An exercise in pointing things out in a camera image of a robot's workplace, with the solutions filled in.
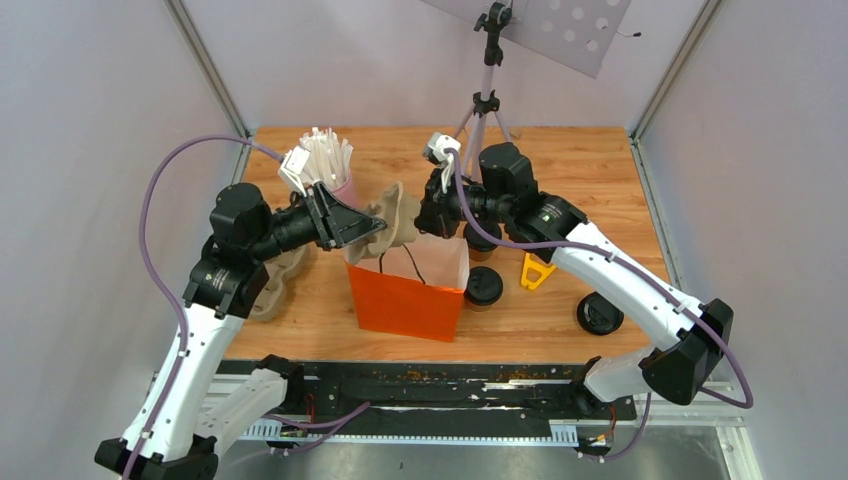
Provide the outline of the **orange paper bag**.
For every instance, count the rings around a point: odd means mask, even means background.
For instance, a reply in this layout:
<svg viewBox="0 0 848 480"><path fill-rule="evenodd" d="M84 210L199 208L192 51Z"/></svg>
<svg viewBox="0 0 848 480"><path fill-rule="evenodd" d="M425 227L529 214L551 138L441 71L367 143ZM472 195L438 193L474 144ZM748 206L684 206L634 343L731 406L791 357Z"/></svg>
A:
<svg viewBox="0 0 848 480"><path fill-rule="evenodd" d="M452 342L464 304L470 259L463 238L423 235L384 256L344 261L358 327Z"/></svg>

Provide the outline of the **black plastic cup lid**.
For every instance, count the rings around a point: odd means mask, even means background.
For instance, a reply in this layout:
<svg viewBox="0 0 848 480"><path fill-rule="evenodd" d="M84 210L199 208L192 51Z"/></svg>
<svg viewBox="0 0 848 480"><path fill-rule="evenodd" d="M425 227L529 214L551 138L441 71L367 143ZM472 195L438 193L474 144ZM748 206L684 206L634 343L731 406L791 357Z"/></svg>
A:
<svg viewBox="0 0 848 480"><path fill-rule="evenodd" d="M494 269L487 266L475 266L469 270L466 290L486 294L494 294L496 291L500 291L503 295L504 282L500 274Z"/></svg>

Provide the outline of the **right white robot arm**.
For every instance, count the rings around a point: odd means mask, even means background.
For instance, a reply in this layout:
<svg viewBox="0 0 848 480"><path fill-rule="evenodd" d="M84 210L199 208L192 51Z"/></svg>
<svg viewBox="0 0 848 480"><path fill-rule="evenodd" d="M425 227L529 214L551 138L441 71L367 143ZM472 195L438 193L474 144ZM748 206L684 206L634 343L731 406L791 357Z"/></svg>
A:
<svg viewBox="0 0 848 480"><path fill-rule="evenodd" d="M704 302L663 281L614 245L587 215L566 199L543 192L532 164L515 144L485 148L480 180L462 176L460 143L436 133L424 149L434 164L415 227L450 238L466 222L485 241L524 251L566 271L630 318L648 336L641 350L589 360L571 390L571 403L596 417L621 397L656 393L689 405L703 393L721 360L733 368L729 350L732 308L720 299Z"/></svg>

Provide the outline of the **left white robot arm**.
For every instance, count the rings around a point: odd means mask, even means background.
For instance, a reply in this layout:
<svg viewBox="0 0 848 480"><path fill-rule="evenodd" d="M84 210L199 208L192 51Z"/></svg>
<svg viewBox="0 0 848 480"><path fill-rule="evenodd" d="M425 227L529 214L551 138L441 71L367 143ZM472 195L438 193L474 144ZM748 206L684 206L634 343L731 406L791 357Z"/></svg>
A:
<svg viewBox="0 0 848 480"><path fill-rule="evenodd" d="M309 243L346 247L387 227L321 183L286 209L272 210L260 189L223 189L210 214L213 232L190 272L173 343L141 410L98 446L94 461L123 479L212 479L232 444L265 413L298 411L306 400L301 365L269 355L211 411L201 407L224 353L270 280L266 261Z"/></svg>

